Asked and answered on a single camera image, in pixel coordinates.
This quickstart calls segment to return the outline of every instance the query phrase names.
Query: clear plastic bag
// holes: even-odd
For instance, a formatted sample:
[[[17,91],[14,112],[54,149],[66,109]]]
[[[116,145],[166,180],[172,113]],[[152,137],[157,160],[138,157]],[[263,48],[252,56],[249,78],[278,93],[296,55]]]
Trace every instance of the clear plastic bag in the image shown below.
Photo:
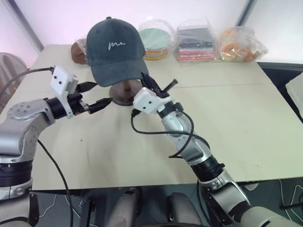
[[[71,59],[78,64],[87,64],[86,38],[76,40],[71,46]]]
[[[86,56],[86,37],[76,40],[76,43],[78,44],[79,48],[82,50],[82,52]]]
[[[268,49],[256,37],[254,30],[236,26],[224,30],[218,39],[218,51],[222,60],[249,62],[268,53]]]
[[[181,23],[177,28],[176,44],[179,61],[217,59],[216,41],[206,17]]]
[[[174,48],[174,28],[165,20],[153,19],[138,27],[141,40],[145,47],[144,59],[157,60]]]

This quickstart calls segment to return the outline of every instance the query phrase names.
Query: white embroidered logo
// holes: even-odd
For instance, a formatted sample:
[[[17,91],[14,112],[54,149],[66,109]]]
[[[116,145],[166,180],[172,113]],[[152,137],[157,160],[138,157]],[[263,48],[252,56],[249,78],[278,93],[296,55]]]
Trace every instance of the white embroidered logo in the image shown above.
[[[120,42],[119,44],[109,42],[109,43],[108,43],[108,50],[110,51],[110,49],[111,49],[112,47],[114,47],[114,46],[120,46],[120,45],[125,45],[125,44],[124,44],[123,42]]]

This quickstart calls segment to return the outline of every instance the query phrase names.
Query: beige tabletop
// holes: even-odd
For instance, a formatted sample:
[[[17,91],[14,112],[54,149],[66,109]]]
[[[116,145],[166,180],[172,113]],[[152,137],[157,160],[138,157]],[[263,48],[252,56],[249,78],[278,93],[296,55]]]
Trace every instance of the beige tabletop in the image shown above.
[[[33,68],[61,65],[80,82],[93,81],[88,66],[71,61],[70,45],[50,45]],[[210,144],[235,181],[258,181],[303,175],[303,125],[255,63],[204,62],[180,65],[173,57],[147,61],[150,75],[170,91],[195,122],[195,131]],[[15,103],[51,98],[50,73],[29,74],[6,109]],[[83,94],[94,103],[108,97],[108,87]],[[40,140],[61,167],[71,189],[194,183],[184,160],[168,159],[176,152],[165,135],[141,135],[130,126],[132,107],[111,103],[105,110],[60,119],[42,132]],[[135,125],[161,131],[156,115],[140,114]],[[34,190],[63,189],[54,165],[37,146]]]

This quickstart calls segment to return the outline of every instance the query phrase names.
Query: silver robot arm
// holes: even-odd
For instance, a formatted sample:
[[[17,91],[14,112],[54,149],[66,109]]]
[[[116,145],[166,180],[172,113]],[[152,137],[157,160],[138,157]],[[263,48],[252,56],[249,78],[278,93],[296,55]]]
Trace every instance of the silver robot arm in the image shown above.
[[[134,97],[133,118],[140,112],[158,114],[166,131],[186,132],[187,135],[169,133],[179,155],[193,169],[200,188],[206,191],[205,201],[222,224],[239,227],[298,227],[300,225],[263,207],[252,207],[247,196],[224,168],[213,157],[209,145],[201,137],[190,136],[193,124],[183,112],[181,104],[173,103],[168,94],[177,83],[174,80],[164,90],[147,74],[143,75],[143,88]]]
[[[0,125],[0,226],[34,226],[39,220],[37,197],[31,192],[32,163],[40,133],[62,117],[95,113],[110,104],[104,98],[95,104],[82,102],[81,92],[96,84],[78,79],[63,68],[54,68],[52,99],[37,99],[14,105]]]

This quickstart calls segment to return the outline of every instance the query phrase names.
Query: stack of fabric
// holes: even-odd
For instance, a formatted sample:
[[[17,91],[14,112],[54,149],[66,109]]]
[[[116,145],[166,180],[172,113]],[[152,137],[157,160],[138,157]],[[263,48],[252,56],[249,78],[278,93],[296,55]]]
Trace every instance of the stack of fabric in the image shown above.
[[[183,28],[177,31],[179,61],[210,61],[216,59],[216,43],[207,27]]]
[[[157,60],[168,53],[171,37],[166,31],[158,28],[147,28],[139,31],[139,34],[145,47],[144,59]]]

